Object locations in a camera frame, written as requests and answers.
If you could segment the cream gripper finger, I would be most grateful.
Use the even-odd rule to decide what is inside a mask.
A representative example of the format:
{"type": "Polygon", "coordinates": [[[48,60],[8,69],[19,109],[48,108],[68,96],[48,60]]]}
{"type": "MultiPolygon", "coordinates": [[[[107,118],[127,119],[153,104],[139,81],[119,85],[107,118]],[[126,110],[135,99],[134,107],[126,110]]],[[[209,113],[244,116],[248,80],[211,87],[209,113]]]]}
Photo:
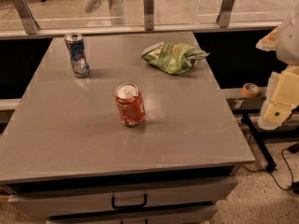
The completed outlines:
{"type": "Polygon", "coordinates": [[[299,106],[299,67],[289,65],[281,73],[273,72],[268,79],[258,125],[275,130],[299,106]]]}
{"type": "Polygon", "coordinates": [[[278,31],[279,27],[260,39],[256,44],[256,48],[263,51],[275,51],[278,41],[278,31]]]}

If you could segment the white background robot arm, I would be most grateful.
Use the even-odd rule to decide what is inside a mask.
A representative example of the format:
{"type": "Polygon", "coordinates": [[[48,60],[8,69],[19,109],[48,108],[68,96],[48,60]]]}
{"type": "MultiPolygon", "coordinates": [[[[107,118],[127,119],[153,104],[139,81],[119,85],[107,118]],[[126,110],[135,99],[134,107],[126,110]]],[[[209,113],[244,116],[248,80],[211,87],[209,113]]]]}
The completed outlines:
{"type": "Polygon", "coordinates": [[[125,0],[84,0],[83,10],[91,14],[104,7],[107,10],[111,25],[126,25],[127,15],[125,0]]]}

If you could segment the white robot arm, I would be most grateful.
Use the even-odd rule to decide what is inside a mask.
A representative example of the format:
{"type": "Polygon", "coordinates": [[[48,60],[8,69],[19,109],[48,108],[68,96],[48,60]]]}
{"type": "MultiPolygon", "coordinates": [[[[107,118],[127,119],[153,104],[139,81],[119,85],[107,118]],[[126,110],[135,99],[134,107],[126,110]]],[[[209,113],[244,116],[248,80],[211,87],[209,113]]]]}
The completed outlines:
{"type": "Polygon", "coordinates": [[[275,130],[299,106],[299,5],[279,27],[256,44],[264,51],[273,50],[287,68],[272,72],[268,79],[258,125],[264,130],[275,130]]]}

